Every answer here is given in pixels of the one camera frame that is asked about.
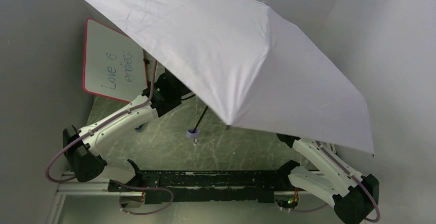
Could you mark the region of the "light purple folding umbrella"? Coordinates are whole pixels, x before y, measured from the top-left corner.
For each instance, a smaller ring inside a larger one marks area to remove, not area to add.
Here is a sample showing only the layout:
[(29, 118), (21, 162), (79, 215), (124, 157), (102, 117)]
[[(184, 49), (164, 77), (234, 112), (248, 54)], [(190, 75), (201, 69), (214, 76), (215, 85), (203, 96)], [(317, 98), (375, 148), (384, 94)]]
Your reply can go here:
[(374, 153), (364, 96), (257, 0), (85, 0), (227, 125)]

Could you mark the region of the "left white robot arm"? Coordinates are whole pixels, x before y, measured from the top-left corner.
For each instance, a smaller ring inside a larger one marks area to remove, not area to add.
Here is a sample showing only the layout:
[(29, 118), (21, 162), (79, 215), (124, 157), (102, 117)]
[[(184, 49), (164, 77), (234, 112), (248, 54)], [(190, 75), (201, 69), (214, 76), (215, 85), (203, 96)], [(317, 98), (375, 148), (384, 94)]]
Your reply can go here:
[(63, 130), (63, 146), (72, 146), (64, 152), (75, 178), (88, 182), (102, 177), (127, 183), (135, 178), (139, 168), (131, 159), (116, 159), (106, 154), (108, 149), (127, 132), (142, 124), (160, 118), (182, 103), (191, 93), (169, 71), (162, 73), (153, 88), (146, 88), (131, 103), (117, 113), (126, 114), (112, 120), (115, 114), (83, 128), (69, 126)]

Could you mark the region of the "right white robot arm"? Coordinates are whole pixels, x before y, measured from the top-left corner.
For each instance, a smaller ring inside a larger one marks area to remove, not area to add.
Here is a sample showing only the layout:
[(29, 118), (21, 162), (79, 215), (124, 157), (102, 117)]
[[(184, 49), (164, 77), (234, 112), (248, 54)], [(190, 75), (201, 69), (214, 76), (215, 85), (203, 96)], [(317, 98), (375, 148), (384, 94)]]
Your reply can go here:
[(300, 191), (304, 190), (331, 206), (343, 223), (377, 223), (381, 219), (378, 206), (379, 181), (372, 175), (363, 175), (353, 169), (319, 141), (277, 134), (278, 139), (302, 154), (319, 171), (315, 174), (291, 161), (285, 169), (285, 178), (294, 187), (289, 200), (277, 200), (281, 209), (297, 211)]

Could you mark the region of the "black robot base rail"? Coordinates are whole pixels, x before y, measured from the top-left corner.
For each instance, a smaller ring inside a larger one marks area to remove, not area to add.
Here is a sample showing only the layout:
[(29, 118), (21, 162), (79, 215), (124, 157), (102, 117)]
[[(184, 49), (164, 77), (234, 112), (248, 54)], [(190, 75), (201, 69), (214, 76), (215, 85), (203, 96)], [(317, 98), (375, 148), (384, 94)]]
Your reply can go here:
[(274, 203), (280, 195), (294, 193), (284, 170), (260, 171), (142, 171), (121, 186), (113, 180), (107, 190), (134, 196), (145, 187), (144, 204), (209, 201), (257, 201)]

